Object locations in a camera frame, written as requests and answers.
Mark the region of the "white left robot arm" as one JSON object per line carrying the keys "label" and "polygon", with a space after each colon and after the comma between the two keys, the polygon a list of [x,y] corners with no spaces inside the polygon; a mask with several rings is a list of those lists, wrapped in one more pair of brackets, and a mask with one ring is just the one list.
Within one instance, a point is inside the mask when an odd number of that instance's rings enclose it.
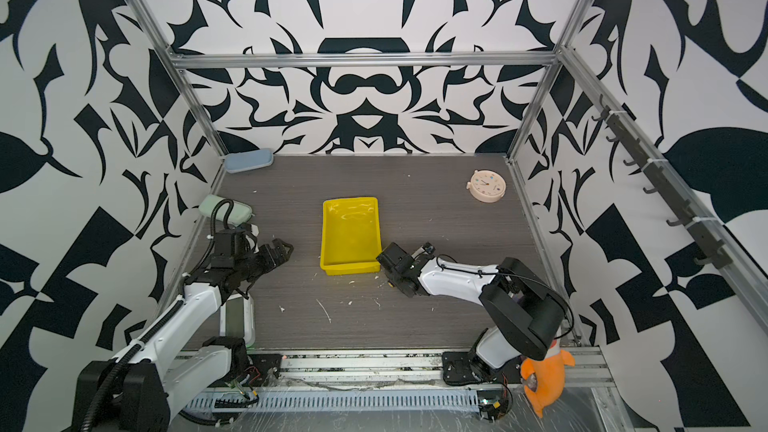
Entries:
{"label": "white left robot arm", "polygon": [[192,335],[234,294],[287,263],[293,245],[257,245],[243,228],[214,233],[210,255],[183,281],[175,301],[142,334],[77,378],[74,431],[165,431],[211,384],[239,383],[251,366],[244,339],[213,337],[182,365],[172,365]]}

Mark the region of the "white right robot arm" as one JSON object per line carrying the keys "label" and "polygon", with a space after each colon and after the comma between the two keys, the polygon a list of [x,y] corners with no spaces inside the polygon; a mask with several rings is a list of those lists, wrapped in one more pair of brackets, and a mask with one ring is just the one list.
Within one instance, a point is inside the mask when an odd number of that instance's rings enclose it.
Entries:
{"label": "white right robot arm", "polygon": [[492,382],[509,365],[542,361],[573,330],[570,304],[516,258],[470,265],[438,254],[430,243],[413,253],[391,243],[377,261],[404,295],[460,299],[481,306],[492,320],[469,351],[443,355],[443,381],[450,386]]}

